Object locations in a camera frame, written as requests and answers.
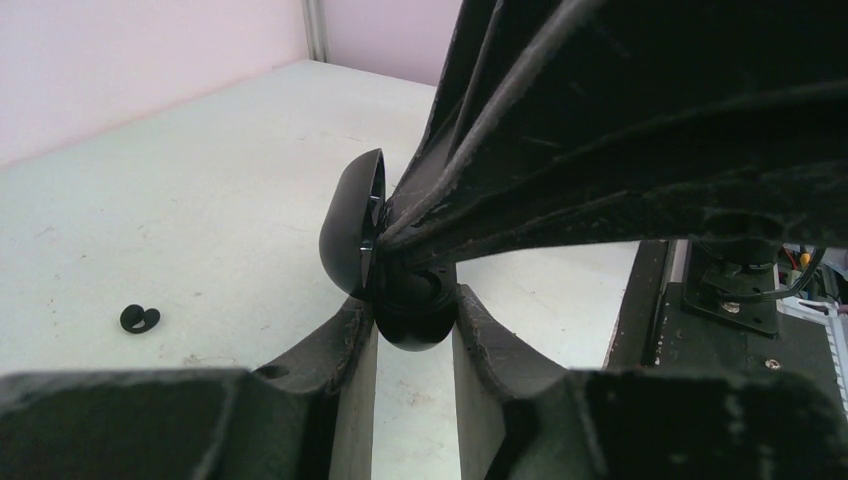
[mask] table surface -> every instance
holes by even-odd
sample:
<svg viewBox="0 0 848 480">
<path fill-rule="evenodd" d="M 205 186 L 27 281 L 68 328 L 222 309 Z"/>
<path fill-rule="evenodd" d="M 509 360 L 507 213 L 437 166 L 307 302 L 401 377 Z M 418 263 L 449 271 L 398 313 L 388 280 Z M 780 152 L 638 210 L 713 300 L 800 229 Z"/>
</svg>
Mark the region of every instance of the table surface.
<svg viewBox="0 0 848 480">
<path fill-rule="evenodd" d="M 0 170 L 0 374 L 255 368 L 344 294 L 318 232 L 349 161 L 380 147 L 389 190 L 435 89 L 304 61 Z M 603 365 L 636 244 L 462 263 L 492 314 L 568 367 Z M 148 333 L 118 324 L 138 303 Z M 373 478 L 459 478 L 450 342 L 381 339 Z"/>
</svg>

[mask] bolt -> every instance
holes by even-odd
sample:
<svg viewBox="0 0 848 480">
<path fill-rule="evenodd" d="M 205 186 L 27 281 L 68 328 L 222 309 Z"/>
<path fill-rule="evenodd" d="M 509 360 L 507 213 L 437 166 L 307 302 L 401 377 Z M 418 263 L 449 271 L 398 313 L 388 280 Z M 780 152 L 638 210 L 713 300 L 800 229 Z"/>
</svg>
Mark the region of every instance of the bolt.
<svg viewBox="0 0 848 480">
<path fill-rule="evenodd" d="M 727 313 L 739 313 L 739 304 L 736 302 L 721 302 L 721 308 Z"/>
</svg>

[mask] wire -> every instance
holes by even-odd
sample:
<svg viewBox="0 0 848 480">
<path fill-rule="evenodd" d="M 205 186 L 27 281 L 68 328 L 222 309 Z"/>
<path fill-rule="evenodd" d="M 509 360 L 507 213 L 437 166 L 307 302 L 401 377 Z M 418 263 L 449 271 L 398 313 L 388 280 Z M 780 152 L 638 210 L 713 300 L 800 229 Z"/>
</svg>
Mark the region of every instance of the wire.
<svg viewBox="0 0 848 480">
<path fill-rule="evenodd" d="M 803 290 L 808 283 L 810 283 L 810 280 L 813 279 L 813 275 L 815 275 L 816 269 L 819 268 L 826 250 L 826 248 L 816 248 L 816 251 L 813 253 L 813 258 L 810 259 L 810 263 L 807 264 L 807 268 L 804 269 L 804 273 L 802 273 L 801 276 L 798 277 L 798 280 L 795 280 L 792 286 L 786 290 L 772 290 L 770 292 L 760 292 L 750 295 L 735 295 L 719 292 L 718 296 L 722 301 L 735 303 L 770 302 L 780 300 L 781 298 L 794 297 L 798 294 L 798 292 Z"/>
<path fill-rule="evenodd" d="M 789 261 L 792 262 L 792 270 L 798 270 L 798 262 L 795 261 L 795 257 L 792 256 L 792 252 L 789 251 L 788 248 L 783 247 L 783 253 L 789 257 Z"/>
</svg>

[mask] red wire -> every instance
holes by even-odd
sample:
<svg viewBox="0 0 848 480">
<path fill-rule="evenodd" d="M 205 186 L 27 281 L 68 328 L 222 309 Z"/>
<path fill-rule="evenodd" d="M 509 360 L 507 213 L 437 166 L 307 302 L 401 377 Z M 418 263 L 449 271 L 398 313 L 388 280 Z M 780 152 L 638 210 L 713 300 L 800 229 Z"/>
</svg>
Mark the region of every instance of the red wire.
<svg viewBox="0 0 848 480">
<path fill-rule="evenodd" d="M 795 257 L 792 256 L 792 252 L 790 252 L 788 248 L 783 247 L 783 253 L 785 253 L 786 256 L 789 257 L 789 261 L 792 262 L 792 270 L 798 270 L 798 264 L 795 263 Z"/>
</svg>

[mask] wall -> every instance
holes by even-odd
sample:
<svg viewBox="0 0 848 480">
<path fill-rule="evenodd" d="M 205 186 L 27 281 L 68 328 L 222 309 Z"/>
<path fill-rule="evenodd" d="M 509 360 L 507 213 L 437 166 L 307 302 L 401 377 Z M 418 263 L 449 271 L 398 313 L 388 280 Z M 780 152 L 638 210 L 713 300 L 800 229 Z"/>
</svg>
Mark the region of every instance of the wall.
<svg viewBox="0 0 848 480">
<path fill-rule="evenodd" d="M 462 0 L 323 0 L 330 63 L 436 85 Z"/>
<path fill-rule="evenodd" d="M 306 56 L 301 0 L 0 0 L 0 166 Z"/>
</svg>

